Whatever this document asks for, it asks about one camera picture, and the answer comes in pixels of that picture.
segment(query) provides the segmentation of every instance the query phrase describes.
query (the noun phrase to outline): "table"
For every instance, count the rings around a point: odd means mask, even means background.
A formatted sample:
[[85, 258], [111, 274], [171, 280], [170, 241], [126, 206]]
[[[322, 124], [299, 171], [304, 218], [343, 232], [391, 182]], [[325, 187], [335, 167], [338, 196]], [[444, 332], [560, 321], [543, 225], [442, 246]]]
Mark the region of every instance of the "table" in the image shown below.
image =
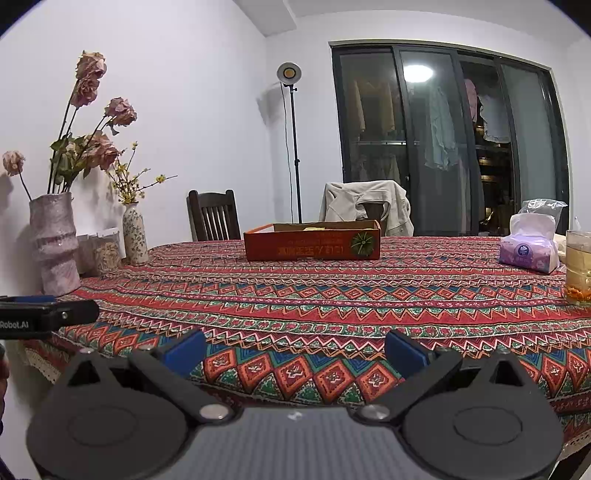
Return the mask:
[[191, 377], [226, 401], [360, 405], [400, 382], [384, 360], [395, 327], [424, 346], [479, 358], [511, 348], [564, 426], [567, 456], [591, 434], [591, 309], [564, 275], [501, 265], [496, 238], [383, 238], [377, 261], [248, 262], [241, 241], [164, 245], [151, 261], [86, 278], [99, 321], [25, 342], [55, 379], [82, 346], [107, 356], [200, 326]]

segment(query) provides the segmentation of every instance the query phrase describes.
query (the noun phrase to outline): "wardrobe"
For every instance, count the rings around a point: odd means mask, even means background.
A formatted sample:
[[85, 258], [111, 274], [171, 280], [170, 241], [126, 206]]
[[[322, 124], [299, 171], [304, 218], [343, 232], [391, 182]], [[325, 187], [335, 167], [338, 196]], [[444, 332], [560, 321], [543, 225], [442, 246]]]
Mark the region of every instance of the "wardrobe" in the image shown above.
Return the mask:
[[[569, 201], [550, 72], [462, 48], [332, 47], [343, 179], [394, 180], [415, 235], [507, 235], [533, 198]], [[558, 226], [564, 232], [568, 211]]]

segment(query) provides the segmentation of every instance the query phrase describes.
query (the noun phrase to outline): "floor lamp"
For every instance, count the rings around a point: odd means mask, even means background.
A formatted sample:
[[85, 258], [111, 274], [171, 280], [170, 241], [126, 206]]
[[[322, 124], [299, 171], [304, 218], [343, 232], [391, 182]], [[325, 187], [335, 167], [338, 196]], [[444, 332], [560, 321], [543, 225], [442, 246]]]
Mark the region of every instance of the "floor lamp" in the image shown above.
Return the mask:
[[292, 130], [294, 134], [294, 164], [295, 164], [295, 189], [297, 192], [297, 214], [299, 221], [301, 223], [301, 197], [300, 197], [300, 168], [298, 164], [300, 163], [300, 159], [297, 157], [297, 139], [296, 139], [296, 111], [294, 110], [294, 91], [297, 92], [297, 88], [294, 87], [294, 84], [301, 79], [301, 68], [299, 68], [295, 63], [286, 62], [279, 66], [277, 69], [277, 78], [282, 83], [282, 87], [289, 87], [290, 88], [290, 98], [291, 98], [291, 124]]

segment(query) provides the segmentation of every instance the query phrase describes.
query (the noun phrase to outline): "ceiling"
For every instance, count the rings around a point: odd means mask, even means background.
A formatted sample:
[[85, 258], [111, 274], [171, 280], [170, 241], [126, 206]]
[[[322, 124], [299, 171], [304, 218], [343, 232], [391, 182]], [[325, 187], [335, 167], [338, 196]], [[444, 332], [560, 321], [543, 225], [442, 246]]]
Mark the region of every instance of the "ceiling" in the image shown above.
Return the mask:
[[265, 36], [297, 28], [308, 15], [415, 10], [474, 18], [568, 46], [584, 32], [547, 0], [234, 0]]

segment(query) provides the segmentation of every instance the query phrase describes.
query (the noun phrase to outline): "tissue package logo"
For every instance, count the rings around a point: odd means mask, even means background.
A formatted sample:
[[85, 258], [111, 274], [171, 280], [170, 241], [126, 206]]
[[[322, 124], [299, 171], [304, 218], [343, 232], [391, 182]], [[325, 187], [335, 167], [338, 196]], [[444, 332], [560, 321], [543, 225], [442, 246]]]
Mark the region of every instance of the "tissue package logo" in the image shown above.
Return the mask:
[[526, 244], [521, 244], [517, 247], [517, 255], [520, 257], [526, 257], [530, 254], [530, 248]]

